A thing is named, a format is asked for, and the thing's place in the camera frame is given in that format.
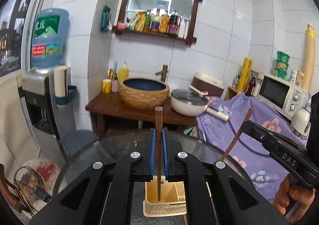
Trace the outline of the right hand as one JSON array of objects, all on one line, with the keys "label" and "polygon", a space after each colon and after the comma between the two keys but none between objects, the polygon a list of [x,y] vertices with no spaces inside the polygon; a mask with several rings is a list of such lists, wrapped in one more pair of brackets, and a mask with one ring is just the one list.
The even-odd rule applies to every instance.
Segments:
[{"label": "right hand", "polygon": [[278,192],[273,201],[273,207],[282,215],[287,212],[287,207],[292,200],[299,203],[299,207],[292,213],[288,222],[296,224],[307,212],[315,198],[315,190],[304,188],[300,185],[291,185],[290,175],[287,175],[281,182]]}]

